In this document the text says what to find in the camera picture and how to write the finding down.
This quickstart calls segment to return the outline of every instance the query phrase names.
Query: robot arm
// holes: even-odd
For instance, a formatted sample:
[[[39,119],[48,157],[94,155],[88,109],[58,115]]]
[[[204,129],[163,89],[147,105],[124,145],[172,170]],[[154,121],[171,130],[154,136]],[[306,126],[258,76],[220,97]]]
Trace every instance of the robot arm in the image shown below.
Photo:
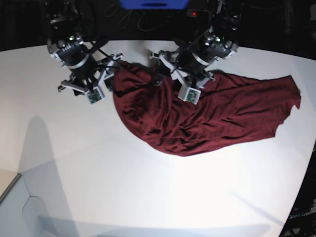
[[[63,68],[71,71],[69,80],[64,80],[58,91],[68,88],[75,96],[85,95],[90,104],[105,98],[102,83],[110,89],[109,80],[114,76],[117,60],[122,54],[108,56],[97,61],[92,53],[95,47],[88,49],[83,44],[79,33],[79,17],[73,1],[53,0],[47,5],[49,12],[51,35],[47,40],[50,56],[58,61]]]
[[[75,0],[51,0],[48,4],[51,35],[47,41],[48,52],[62,67],[71,71],[69,80],[64,80],[58,91],[72,89],[75,95],[87,96],[91,104],[104,99],[101,84],[111,91],[109,79],[114,76],[114,68],[122,54],[106,55],[103,60],[95,60],[92,53],[108,41],[88,49],[83,44],[80,33],[80,17],[75,8]],[[218,58],[232,56],[238,48],[237,29],[241,22],[243,2],[239,0],[209,0],[209,26],[198,32],[196,39],[187,45],[179,45],[174,52],[152,53],[150,58],[159,60],[169,70],[173,80],[179,80],[182,87],[178,98],[193,104],[198,103],[201,89],[213,74],[205,68]]]

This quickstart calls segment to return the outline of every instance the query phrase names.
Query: silver ring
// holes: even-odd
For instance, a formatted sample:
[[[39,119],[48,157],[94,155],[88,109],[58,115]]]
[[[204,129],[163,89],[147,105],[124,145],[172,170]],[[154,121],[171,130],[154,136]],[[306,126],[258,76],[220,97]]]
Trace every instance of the silver ring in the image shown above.
[[[81,67],[83,64],[86,63],[86,61],[88,60],[88,57],[89,57],[89,54],[87,54],[84,59],[82,59],[80,62],[78,62],[76,65],[73,65],[73,66],[67,66],[67,68],[69,69],[76,69],[76,68],[79,68]]]
[[[197,60],[199,63],[201,63],[204,66],[208,66],[210,65],[208,62],[205,62],[203,59],[201,59],[200,57],[198,57],[197,55],[195,55],[194,53],[192,53],[193,57],[195,58],[195,60]]]

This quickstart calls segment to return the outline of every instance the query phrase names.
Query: black background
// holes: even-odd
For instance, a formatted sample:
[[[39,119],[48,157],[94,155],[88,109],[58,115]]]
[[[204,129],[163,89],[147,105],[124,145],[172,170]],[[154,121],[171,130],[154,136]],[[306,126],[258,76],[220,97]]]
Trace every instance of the black background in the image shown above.
[[[203,12],[199,12],[197,18],[190,18],[185,13],[151,11],[143,16],[142,28],[165,25],[142,32],[137,23],[144,12],[135,10],[126,29],[122,30],[124,22],[120,20],[130,13],[128,10],[121,8],[114,17],[108,18],[104,11],[115,0],[91,1],[97,16],[94,39],[107,36],[111,40],[173,40],[177,36],[192,40],[196,29],[205,24]],[[310,21],[310,5],[314,3],[316,0],[246,0],[242,27],[238,31],[239,45],[316,59],[312,37],[316,24]],[[49,25],[43,5],[40,0],[0,0],[1,51],[46,44]],[[91,30],[93,14],[84,2],[82,5],[83,22]],[[205,0],[191,0],[187,8],[203,10]]]

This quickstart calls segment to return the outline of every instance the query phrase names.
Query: white tabletop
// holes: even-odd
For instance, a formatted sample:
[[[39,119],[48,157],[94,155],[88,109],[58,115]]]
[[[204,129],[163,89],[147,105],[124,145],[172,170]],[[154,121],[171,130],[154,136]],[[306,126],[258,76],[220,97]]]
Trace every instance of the white tabletop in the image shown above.
[[[147,48],[176,45],[112,41],[104,50],[147,64]],[[93,106],[70,90],[58,93],[70,72],[45,46],[1,52],[0,168],[24,175],[67,236],[277,237],[316,138],[316,61],[239,48],[211,68],[257,79],[292,75],[301,108],[275,138],[172,156],[124,127],[110,92]]]

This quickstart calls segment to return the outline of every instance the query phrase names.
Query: red cloth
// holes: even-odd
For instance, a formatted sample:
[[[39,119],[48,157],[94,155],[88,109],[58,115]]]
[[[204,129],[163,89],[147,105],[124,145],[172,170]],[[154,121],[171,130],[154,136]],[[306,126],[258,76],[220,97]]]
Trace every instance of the red cloth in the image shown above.
[[[150,84],[151,75],[127,65],[114,77],[114,103],[125,126],[153,148],[179,156],[213,151],[241,142],[275,136],[277,127],[300,106],[292,76],[257,80],[215,74],[197,105],[183,102],[176,83],[164,78]]]

